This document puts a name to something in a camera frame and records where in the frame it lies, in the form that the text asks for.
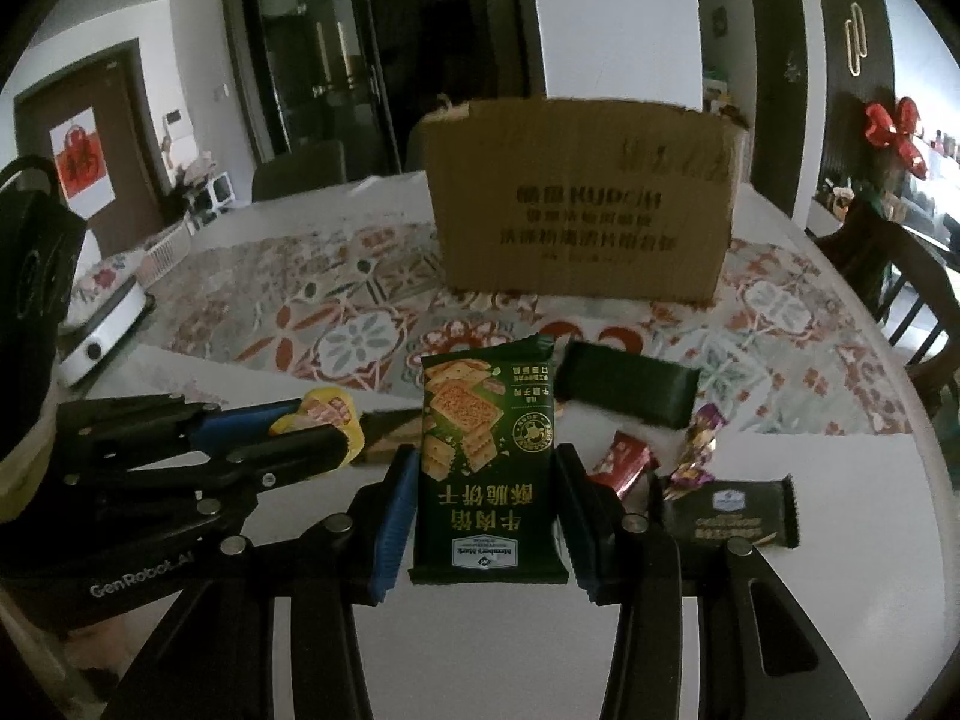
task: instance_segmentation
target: red bow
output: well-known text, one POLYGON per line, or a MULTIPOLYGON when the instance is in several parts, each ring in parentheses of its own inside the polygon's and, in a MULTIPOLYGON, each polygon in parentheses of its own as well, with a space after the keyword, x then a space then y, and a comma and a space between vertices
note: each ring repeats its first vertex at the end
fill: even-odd
POLYGON ((917 103, 911 98, 903 98, 896 104, 896 120, 898 123, 894 124, 894 119, 880 103, 870 103, 867 106, 867 129, 864 135, 870 145, 876 148, 894 146, 904 167, 916 177, 925 179, 926 162, 912 140, 920 120, 917 103))

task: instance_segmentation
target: paper poster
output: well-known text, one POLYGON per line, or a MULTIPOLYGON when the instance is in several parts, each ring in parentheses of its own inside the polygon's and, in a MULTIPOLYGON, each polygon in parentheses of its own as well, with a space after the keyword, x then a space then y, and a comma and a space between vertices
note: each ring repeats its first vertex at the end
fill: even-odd
POLYGON ((50 140, 67 205, 83 218, 92 217, 114 199, 93 108, 54 127, 50 140))

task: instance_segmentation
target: patterned tablecloth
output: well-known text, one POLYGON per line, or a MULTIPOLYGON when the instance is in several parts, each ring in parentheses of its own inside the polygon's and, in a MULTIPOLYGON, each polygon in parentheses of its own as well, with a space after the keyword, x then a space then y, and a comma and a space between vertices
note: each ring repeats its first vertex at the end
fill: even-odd
POLYGON ((530 333, 702 370, 700 399, 759 433, 910 433, 883 365, 816 266, 734 240, 709 309, 454 293, 432 224, 246 242, 190 255, 152 288, 138 343, 309 382, 421 396, 422 355, 530 333))

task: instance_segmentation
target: yellow snack package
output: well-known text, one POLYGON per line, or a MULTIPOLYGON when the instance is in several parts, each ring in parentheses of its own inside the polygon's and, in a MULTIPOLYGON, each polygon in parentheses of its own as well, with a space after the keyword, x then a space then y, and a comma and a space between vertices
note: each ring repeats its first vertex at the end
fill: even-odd
POLYGON ((347 437, 347 456, 340 464, 345 466, 363 450, 364 435, 360 429, 353 398, 339 386, 319 386, 311 389, 294 413, 283 415, 270 426, 270 435, 306 430, 319 425, 334 425, 347 437))

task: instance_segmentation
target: green snack package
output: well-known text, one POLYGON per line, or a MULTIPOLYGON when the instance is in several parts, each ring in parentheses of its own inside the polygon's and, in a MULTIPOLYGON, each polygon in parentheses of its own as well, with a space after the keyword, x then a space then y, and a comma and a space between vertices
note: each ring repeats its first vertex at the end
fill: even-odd
POLYGON ((424 358, 415 583, 563 584, 550 493, 553 338, 424 358))

